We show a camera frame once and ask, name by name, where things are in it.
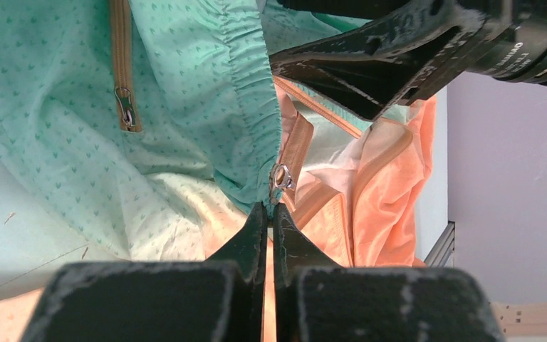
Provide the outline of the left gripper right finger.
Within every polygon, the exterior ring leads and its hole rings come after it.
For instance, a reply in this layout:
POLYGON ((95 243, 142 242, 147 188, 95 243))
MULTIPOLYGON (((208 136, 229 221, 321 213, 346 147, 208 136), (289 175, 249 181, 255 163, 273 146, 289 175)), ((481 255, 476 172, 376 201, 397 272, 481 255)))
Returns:
POLYGON ((502 341, 478 283, 443 267, 342 267, 273 214, 278 341, 502 341))

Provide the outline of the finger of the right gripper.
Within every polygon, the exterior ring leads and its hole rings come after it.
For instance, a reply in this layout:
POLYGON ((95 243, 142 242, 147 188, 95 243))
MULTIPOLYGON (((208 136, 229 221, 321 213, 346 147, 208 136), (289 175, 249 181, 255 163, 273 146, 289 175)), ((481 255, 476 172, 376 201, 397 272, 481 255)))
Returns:
POLYGON ((296 11, 379 19, 409 3, 410 0, 278 0, 280 5, 296 11))
POLYGON ((299 83, 363 120, 426 100, 473 64, 474 39, 457 25, 458 1, 410 1, 345 33, 270 57, 275 76, 299 83))

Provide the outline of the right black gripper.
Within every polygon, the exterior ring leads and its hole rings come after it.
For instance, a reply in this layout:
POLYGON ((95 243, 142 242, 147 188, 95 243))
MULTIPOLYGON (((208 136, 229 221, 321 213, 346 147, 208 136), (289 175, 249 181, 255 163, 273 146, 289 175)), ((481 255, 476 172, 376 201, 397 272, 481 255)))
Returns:
POLYGON ((474 39, 467 71, 547 87, 547 1, 458 1, 457 25, 474 39))

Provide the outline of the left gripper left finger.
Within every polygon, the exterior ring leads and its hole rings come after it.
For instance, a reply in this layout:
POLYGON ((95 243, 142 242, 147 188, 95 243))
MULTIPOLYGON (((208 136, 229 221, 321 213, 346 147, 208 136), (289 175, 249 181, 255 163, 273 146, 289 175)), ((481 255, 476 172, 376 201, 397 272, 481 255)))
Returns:
POLYGON ((95 261, 51 278, 23 341, 261 341, 268 216, 204 261, 95 261))

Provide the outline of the silver zipper slider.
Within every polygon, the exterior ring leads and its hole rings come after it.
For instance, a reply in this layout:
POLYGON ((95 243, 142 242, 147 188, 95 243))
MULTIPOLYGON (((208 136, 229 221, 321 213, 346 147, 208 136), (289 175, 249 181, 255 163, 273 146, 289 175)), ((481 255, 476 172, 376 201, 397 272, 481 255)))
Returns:
POLYGON ((270 172, 271 189, 295 189, 296 183, 286 164, 277 163, 270 172))

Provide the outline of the teal and orange jacket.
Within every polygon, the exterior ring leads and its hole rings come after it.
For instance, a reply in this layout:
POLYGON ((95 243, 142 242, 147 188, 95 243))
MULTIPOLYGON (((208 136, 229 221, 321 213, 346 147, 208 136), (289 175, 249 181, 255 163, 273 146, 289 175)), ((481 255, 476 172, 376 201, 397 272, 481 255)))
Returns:
MULTIPOLYGON (((262 204, 340 266, 420 266, 435 100, 365 125, 271 72, 340 29, 255 1, 0 1, 0 232, 12 261, 204 261, 262 204), (132 92, 121 124, 115 87, 132 92), (277 163, 295 189, 271 189, 277 163)), ((274 341, 274 239, 261 341, 274 341)), ((0 300, 22 334, 48 284, 0 300)))

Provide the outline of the silver pocket zipper pull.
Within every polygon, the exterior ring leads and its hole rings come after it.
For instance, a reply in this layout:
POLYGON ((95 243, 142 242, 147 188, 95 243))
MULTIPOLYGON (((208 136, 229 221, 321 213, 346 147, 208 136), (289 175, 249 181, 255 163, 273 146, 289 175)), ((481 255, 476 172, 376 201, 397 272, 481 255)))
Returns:
POLYGON ((132 92, 125 87, 115 87, 114 94, 118 104, 122 126, 126 131, 133 131, 136 126, 136 117, 132 101, 132 92))

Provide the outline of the aluminium frame rail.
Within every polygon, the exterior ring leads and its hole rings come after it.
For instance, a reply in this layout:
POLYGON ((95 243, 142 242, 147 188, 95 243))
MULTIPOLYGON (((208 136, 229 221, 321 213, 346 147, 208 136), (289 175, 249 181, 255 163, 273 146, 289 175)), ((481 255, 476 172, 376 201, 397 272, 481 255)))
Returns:
POLYGON ((453 267, 454 243, 455 223, 449 221, 424 263, 429 267, 453 267))

